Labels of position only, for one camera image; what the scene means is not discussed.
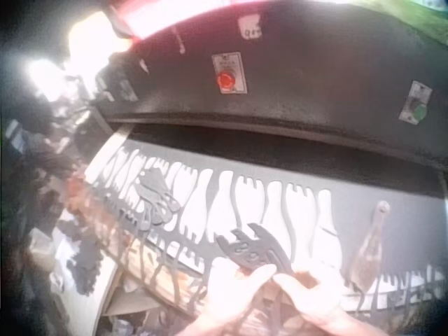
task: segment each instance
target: switch plate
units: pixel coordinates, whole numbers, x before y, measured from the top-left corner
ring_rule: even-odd
[[[244,77],[243,62],[240,52],[227,52],[224,54],[212,55],[213,67],[215,68],[215,74],[222,71],[230,72],[235,78],[235,85],[233,89],[225,89],[220,87],[220,91],[224,95],[229,94],[246,94],[247,85]]]

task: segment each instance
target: bright light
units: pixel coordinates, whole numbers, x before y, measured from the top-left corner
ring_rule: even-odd
[[[56,101],[64,92],[65,81],[62,70],[47,59],[33,61],[29,65],[29,75],[49,102]]]
[[[98,72],[109,63],[113,53],[128,50],[131,41],[118,38],[105,14],[97,12],[73,26],[69,46],[71,69],[83,78],[87,91],[93,96]]]

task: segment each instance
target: black metal surface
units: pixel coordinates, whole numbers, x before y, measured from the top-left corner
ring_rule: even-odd
[[[236,242],[230,243],[224,236],[217,236],[216,242],[224,254],[247,270],[274,264],[278,272],[293,275],[291,262],[279,242],[262,226],[255,223],[248,226],[255,232],[257,239],[251,239],[241,229],[232,231],[237,238]]]
[[[261,14],[262,38],[237,19]],[[448,49],[351,5],[276,1],[194,17],[117,55],[99,77],[109,121],[201,125],[301,137],[448,167]],[[221,94],[211,56],[240,52],[248,94]],[[146,65],[148,73],[141,67]],[[125,74],[138,101],[125,99]],[[412,81],[433,89],[417,126],[398,119]]]

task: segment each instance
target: metal cutout piece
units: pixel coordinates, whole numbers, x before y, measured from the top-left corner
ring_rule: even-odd
[[[237,241],[230,243],[224,236],[217,236],[221,250],[236,264],[256,270],[260,266],[274,264],[280,273],[293,275],[291,262],[279,242],[262,226],[252,223],[248,226],[255,232],[257,239],[251,239],[241,229],[231,232]]]

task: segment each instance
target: hand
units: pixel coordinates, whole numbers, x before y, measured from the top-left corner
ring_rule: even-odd
[[[275,265],[265,265],[245,276],[232,261],[216,258],[209,278],[208,302],[200,318],[208,319],[216,326],[238,321],[257,291],[276,271]]]
[[[325,329],[345,314],[339,308],[343,280],[336,269],[320,262],[310,260],[307,268],[317,282],[312,288],[286,274],[274,275],[274,281],[289,295],[304,320]]]

